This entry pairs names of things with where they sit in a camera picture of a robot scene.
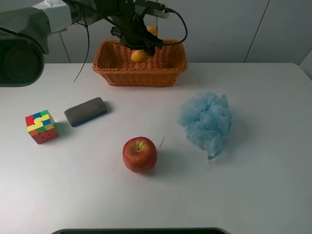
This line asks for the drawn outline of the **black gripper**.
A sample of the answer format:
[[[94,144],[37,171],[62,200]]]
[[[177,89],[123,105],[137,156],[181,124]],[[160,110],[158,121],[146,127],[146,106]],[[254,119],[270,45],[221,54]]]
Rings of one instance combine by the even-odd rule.
[[[108,0],[107,17],[112,20],[112,36],[120,40],[120,44],[130,49],[162,48],[163,41],[151,34],[144,23],[149,11],[148,0]]]

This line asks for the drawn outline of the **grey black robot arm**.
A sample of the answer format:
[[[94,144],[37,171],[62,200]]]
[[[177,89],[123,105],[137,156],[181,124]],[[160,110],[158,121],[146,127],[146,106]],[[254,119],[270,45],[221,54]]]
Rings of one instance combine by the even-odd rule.
[[[27,86],[41,76],[48,37],[69,26],[109,21],[111,34],[132,50],[150,56],[162,48],[163,40],[150,33],[146,14],[164,17],[165,5],[150,0],[45,0],[32,7],[0,14],[0,85]]]

